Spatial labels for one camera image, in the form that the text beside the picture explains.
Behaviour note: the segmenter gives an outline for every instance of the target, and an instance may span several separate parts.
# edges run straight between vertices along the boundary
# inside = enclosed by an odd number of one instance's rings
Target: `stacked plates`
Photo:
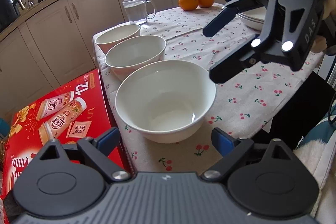
[[[239,13],[237,16],[248,27],[261,31],[265,20],[266,8],[260,7],[244,13]]]

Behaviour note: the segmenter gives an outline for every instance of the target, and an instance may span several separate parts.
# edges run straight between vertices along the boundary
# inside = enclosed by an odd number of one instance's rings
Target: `ridged gray surface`
[[[237,207],[220,184],[195,173],[138,173],[115,183],[105,198],[79,216],[44,220],[23,215],[17,224],[316,224],[309,216],[274,221],[256,218]]]

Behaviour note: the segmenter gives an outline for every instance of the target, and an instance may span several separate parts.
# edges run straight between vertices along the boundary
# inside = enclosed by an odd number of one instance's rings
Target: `white tablecloth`
[[[178,7],[159,12],[153,20],[142,26],[141,34],[160,35],[167,40],[165,59],[188,60],[209,69],[255,33],[255,30],[235,18],[214,37],[204,37],[202,27],[220,12],[221,6],[214,4],[211,8],[197,8],[190,12]],[[103,33],[95,35],[93,42]],[[110,107],[136,169],[198,173],[221,158],[211,145],[211,131],[214,127],[221,128],[235,138],[253,136],[289,101],[322,56],[310,53],[298,72],[276,63],[257,63],[243,70],[225,84],[217,85],[214,105],[194,135],[176,144],[159,144],[142,137],[118,117],[114,105],[121,82],[105,65],[105,54],[97,45],[95,52]]]

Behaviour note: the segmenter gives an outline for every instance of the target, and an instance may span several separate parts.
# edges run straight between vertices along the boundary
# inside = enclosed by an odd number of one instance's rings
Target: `glass of water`
[[[152,16],[148,16],[147,9],[146,9],[146,3],[150,2],[152,3],[154,7],[154,13]],[[128,17],[128,20],[132,24],[145,24],[147,23],[148,19],[152,19],[155,17],[156,14],[156,8],[151,0],[124,0],[123,5]]]

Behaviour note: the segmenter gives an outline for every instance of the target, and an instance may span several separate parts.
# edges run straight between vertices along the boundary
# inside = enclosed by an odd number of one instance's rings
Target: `red box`
[[[6,145],[2,196],[4,199],[24,168],[48,139],[62,144],[75,143],[82,137],[97,137],[116,126],[105,105],[99,70],[72,80],[26,106],[14,115]],[[109,158],[129,170],[122,147]]]

